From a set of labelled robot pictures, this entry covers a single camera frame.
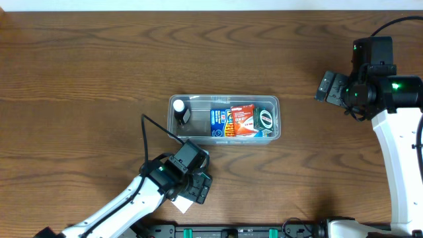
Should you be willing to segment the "white Panadol box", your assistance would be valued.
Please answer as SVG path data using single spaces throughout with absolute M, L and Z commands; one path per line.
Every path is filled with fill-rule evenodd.
M 172 203 L 180 212 L 185 214 L 194 202 L 183 196 L 177 196 Z

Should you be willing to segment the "green round-logo small box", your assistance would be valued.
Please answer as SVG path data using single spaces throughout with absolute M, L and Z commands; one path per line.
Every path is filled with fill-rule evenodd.
M 272 114 L 265 108 L 255 108 L 253 111 L 254 129 L 261 131 L 265 134 L 272 133 L 273 117 Z

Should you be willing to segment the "blue Kool Fever box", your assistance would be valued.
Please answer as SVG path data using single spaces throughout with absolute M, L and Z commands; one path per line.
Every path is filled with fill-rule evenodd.
M 233 117 L 230 109 L 219 109 L 210 111 L 211 136 L 216 138 L 237 137 L 233 125 Z M 265 134 L 258 131 L 253 136 L 242 137 L 269 137 L 271 133 Z

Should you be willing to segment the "dark bottle white cap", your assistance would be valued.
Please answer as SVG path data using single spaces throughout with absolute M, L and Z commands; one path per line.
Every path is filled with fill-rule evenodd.
M 191 111 L 182 100 L 177 99 L 173 102 L 173 110 L 174 117 L 179 124 L 185 125 L 188 123 Z

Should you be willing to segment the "red white packet box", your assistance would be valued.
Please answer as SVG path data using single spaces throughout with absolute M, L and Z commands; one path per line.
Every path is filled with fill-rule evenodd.
M 231 113 L 235 135 L 237 137 L 253 136 L 258 130 L 254 128 L 254 105 L 232 106 Z

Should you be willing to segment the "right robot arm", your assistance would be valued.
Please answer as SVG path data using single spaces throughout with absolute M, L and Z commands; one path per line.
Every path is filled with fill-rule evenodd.
M 397 74 L 389 36 L 355 40 L 352 65 L 349 75 L 327 71 L 315 100 L 343 108 L 358 122 L 371 122 L 385 163 L 391 222 L 382 229 L 353 218 L 328 218 L 314 236 L 421 237 L 422 80 Z

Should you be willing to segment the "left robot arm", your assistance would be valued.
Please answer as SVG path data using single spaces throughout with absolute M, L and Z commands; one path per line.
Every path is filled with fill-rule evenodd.
M 148 161 L 122 193 L 87 219 L 59 233 L 45 227 L 35 238 L 119 237 L 167 200 L 182 213 L 194 203 L 203 204 L 212 184 L 212 177 L 206 173 L 210 158 L 186 162 L 165 154 L 164 159 Z

